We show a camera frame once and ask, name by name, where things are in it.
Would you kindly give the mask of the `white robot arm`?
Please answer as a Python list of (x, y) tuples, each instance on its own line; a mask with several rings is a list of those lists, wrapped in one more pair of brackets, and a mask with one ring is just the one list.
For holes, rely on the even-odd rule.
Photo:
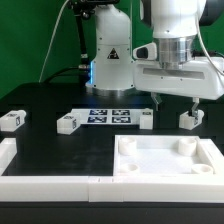
[(212, 0), (140, 0), (140, 19), (153, 30), (153, 41), (131, 48), (131, 21), (110, 3), (96, 5), (97, 54), (87, 87), (100, 94), (130, 89), (216, 100), (224, 95), (224, 59), (207, 52), (195, 56), (192, 43), (201, 37)]

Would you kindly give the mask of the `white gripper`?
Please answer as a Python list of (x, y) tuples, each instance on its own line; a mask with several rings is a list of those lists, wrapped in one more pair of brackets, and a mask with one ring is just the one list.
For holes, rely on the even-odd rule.
[(224, 94), (224, 76), (206, 57), (196, 57), (180, 69), (163, 69), (156, 61), (137, 60), (133, 76), (137, 90), (153, 92), (151, 98), (156, 109), (162, 102), (157, 93), (194, 98), (189, 112), (192, 117), (198, 116), (199, 98), (216, 100)]

